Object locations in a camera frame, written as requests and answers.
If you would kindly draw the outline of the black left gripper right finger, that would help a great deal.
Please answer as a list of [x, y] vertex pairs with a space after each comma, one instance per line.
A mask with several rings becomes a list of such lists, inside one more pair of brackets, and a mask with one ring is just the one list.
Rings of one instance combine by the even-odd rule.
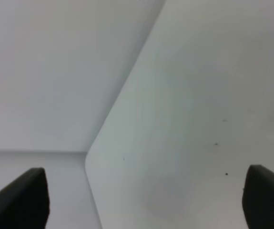
[[274, 172], [262, 165], [248, 168], [243, 212], [250, 229], [274, 229]]

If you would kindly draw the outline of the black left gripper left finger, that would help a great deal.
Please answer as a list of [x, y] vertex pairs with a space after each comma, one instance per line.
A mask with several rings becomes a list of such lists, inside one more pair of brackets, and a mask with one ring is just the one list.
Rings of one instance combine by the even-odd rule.
[[0, 229], [44, 229], [50, 214], [45, 169], [31, 168], [0, 190]]

